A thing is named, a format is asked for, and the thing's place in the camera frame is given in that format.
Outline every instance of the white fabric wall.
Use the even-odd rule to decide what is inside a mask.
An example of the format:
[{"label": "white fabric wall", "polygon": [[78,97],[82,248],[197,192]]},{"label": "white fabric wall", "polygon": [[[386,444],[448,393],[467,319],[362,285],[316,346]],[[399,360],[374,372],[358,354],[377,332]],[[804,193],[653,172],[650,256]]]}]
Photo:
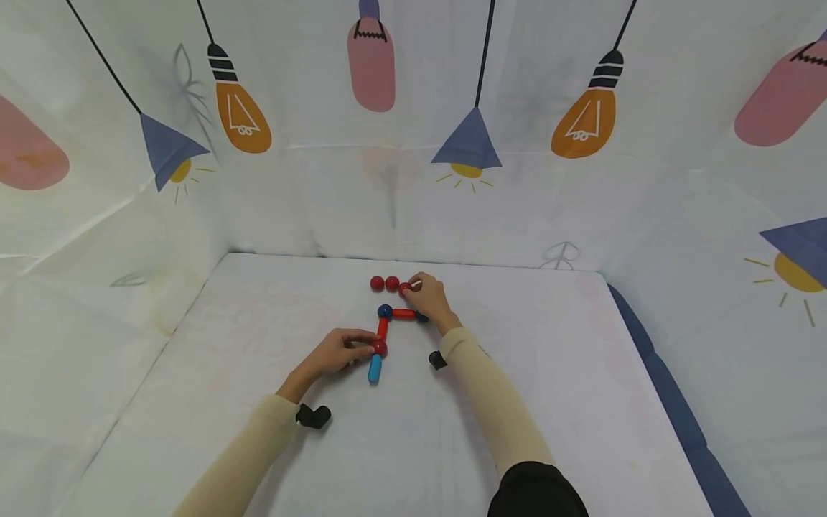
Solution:
[{"label": "white fabric wall", "polygon": [[[732,130],[772,64],[827,27],[824,3],[640,0],[620,45],[613,136],[591,157],[556,156],[554,128],[629,4],[497,2],[480,110],[503,167],[474,193],[437,182],[451,170],[430,161],[473,107],[487,2],[380,0],[396,101],[376,113],[351,89],[357,0],[203,0],[273,133],[269,151],[247,154],[218,121],[194,0],[76,0],[145,112],[212,151],[193,161],[216,172],[176,199],[155,190],[137,115],[71,11],[0,3],[0,94],[71,164],[48,189],[0,185],[0,464],[12,466],[0,505],[60,505],[213,265],[237,249],[602,270],[753,514],[827,507],[827,302],[810,297],[823,322],[811,328],[743,261],[774,256],[758,232],[825,216],[827,115],[768,149]],[[190,73],[208,111],[181,91]]]}]

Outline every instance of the arm sleeve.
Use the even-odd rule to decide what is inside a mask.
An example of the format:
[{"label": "arm sleeve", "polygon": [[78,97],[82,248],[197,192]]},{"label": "arm sleeve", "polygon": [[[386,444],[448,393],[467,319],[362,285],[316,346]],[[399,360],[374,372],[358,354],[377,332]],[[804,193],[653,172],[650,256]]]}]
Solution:
[{"label": "arm sleeve", "polygon": [[519,393],[471,331],[454,328],[439,349],[466,392],[500,478],[521,462],[553,465],[554,457]]},{"label": "arm sleeve", "polygon": [[296,404],[278,395],[265,397],[173,517],[242,517],[270,466],[293,441],[298,411]]}]

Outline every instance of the magnetic stick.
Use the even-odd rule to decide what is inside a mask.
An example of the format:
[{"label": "magnetic stick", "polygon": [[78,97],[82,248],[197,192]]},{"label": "magnetic stick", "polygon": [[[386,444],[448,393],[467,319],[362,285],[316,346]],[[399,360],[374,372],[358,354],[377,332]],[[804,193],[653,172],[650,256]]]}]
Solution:
[{"label": "magnetic stick", "polygon": [[371,384],[379,382],[379,374],[382,373],[382,356],[379,354],[370,358],[370,370],[367,371],[367,380]]},{"label": "magnetic stick", "polygon": [[376,333],[379,334],[379,337],[382,341],[388,338],[388,319],[387,318],[379,318],[379,329],[376,330]]},{"label": "magnetic stick", "polygon": [[415,319],[416,311],[411,309],[394,309],[392,314],[394,319]]}]

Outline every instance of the light bulb print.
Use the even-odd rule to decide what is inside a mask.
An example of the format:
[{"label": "light bulb print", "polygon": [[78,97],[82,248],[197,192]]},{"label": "light bulb print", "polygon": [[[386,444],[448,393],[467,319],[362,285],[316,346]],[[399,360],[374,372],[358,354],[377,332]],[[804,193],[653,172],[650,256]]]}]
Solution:
[{"label": "light bulb print", "polygon": [[[764,261],[745,258],[746,262],[772,269],[787,287],[800,293],[816,294],[825,291],[827,285],[827,218],[804,221],[785,227],[773,228],[761,232],[767,242],[778,250],[770,265]],[[761,275],[754,284],[770,285],[776,282],[775,278],[766,278]],[[788,304],[790,291],[784,288],[778,307]],[[812,328],[815,327],[810,301],[802,298],[802,305],[807,320]]]},{"label": "light bulb print", "polygon": [[0,95],[0,183],[41,190],[69,173],[69,158],[34,122]]},{"label": "light bulb print", "polygon": [[735,135],[751,146],[776,146],[827,99],[827,31],[779,60],[735,118]]},{"label": "light bulb print", "polygon": [[457,126],[457,129],[445,140],[442,147],[433,157],[431,163],[451,164],[451,174],[444,175],[437,180],[437,183],[447,180],[456,174],[459,176],[453,187],[457,188],[467,181],[471,192],[476,194],[476,186],[485,185],[493,187],[488,181],[481,180],[484,169],[502,167],[494,144],[488,135],[488,128],[480,112],[480,96],[482,94],[482,83],[485,77],[485,62],[488,58],[488,44],[491,38],[491,25],[494,22],[495,0],[491,0],[488,10],[488,26],[485,31],[485,44],[482,47],[482,62],[480,63],[480,77],[476,86],[476,100],[474,108]]},{"label": "light bulb print", "polygon": [[380,22],[378,0],[359,0],[359,20],[347,35],[347,58],[356,101],[372,112],[387,112],[396,102],[394,42]]},{"label": "light bulb print", "polygon": [[172,127],[158,122],[154,118],[142,112],[142,110],[138,107],[138,104],[135,102],[135,99],[132,98],[121,80],[117,77],[117,74],[115,74],[114,68],[110,65],[109,61],[106,59],[106,56],[98,46],[98,43],[92,37],[92,33],[89,32],[83,18],[80,17],[78,11],[74,8],[74,5],[72,5],[71,0],[66,0],[66,3],[69,5],[69,9],[71,9],[74,17],[77,19],[78,24],[80,24],[80,27],[86,33],[89,42],[98,53],[98,57],[106,66],[109,74],[112,76],[112,79],[114,79],[118,88],[121,90],[121,93],[123,93],[123,96],[127,99],[127,101],[129,101],[132,107],[135,108],[135,111],[141,120],[141,130],[144,135],[146,154],[149,156],[152,172],[155,173],[155,186],[158,189],[158,192],[160,192],[174,175],[180,175],[178,171],[181,170],[182,167],[189,170],[191,158],[194,156],[206,155],[209,151],[204,146],[186,136],[182,132],[178,132]]},{"label": "light bulb print", "polygon": [[221,118],[224,133],[239,151],[251,154],[265,152],[270,149],[273,142],[270,125],[256,101],[238,82],[238,74],[229,55],[213,38],[213,31],[210,29],[201,0],[196,1],[209,37],[207,57],[213,69],[218,116]]},{"label": "light bulb print", "polygon": [[600,60],[586,91],[569,108],[552,135],[552,151],[563,158],[585,158],[595,154],[612,136],[617,117],[614,88],[623,73],[624,58],[618,47],[638,0],[626,12],[614,48]]}]

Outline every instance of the yellow bulb print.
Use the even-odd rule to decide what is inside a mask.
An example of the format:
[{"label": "yellow bulb print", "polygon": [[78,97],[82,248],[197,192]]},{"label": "yellow bulb print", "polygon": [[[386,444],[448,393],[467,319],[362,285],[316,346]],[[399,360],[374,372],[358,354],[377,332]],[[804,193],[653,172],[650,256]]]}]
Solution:
[{"label": "yellow bulb print", "polygon": [[[757,264],[762,267],[769,268],[770,265],[766,262],[756,261],[754,259],[744,259],[751,264]],[[813,276],[805,271],[801,266],[797,265],[795,262],[791,261],[790,258],[783,253],[778,253],[775,258],[775,262],[772,265],[773,270],[778,274],[778,278],[784,281],[785,284],[789,285],[792,289],[801,291],[802,293],[819,293],[825,290],[825,287]],[[775,282],[773,278],[762,278],[760,280],[754,280],[754,284],[771,284]],[[786,300],[789,296],[789,293],[786,291],[781,297],[781,302],[779,302],[778,307],[783,307],[786,303]],[[815,328],[815,319],[813,318],[813,313],[810,310],[810,302],[804,298],[804,309],[807,313],[807,318],[810,320],[810,326]]]},{"label": "yellow bulb print", "polygon": [[824,286],[818,280],[813,278],[810,273],[801,269],[795,262],[791,261],[783,253],[776,256],[773,269],[782,280],[786,282],[793,289],[798,289],[805,293],[818,293],[825,290]]},{"label": "yellow bulb print", "polygon": [[460,176],[464,176],[471,180],[479,178],[482,176],[482,169],[478,167],[472,167],[471,165],[463,165],[459,163],[452,163],[451,168],[459,174]]},{"label": "yellow bulb print", "polygon": [[[187,160],[181,162],[181,165],[179,165],[178,168],[175,169],[175,172],[173,172],[170,176],[170,181],[177,185],[175,187],[175,204],[178,204],[178,195],[180,193],[181,187],[184,187],[184,195],[189,196],[189,189],[187,188],[187,184],[184,183],[184,180],[189,178],[190,181],[194,181],[195,183],[201,183],[201,181],[189,174],[192,170],[193,162],[188,158]],[[198,167],[195,170],[200,170],[202,172],[215,172],[215,170],[213,169],[204,169],[201,167]]]}]

